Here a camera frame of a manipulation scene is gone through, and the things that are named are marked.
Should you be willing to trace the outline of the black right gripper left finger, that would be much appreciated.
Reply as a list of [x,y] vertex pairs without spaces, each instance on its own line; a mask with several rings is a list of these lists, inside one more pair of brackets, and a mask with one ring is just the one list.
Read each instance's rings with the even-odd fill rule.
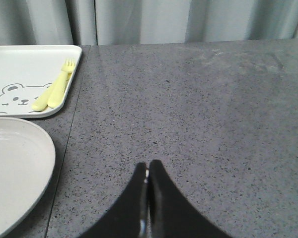
[[138,163],[121,195],[110,209],[85,231],[82,238],[146,238],[148,225],[148,170]]

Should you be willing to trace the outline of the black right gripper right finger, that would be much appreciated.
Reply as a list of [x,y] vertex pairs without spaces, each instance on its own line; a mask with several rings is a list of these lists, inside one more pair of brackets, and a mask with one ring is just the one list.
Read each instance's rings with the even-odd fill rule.
[[149,166],[150,219],[153,238],[228,238],[183,196],[160,160]]

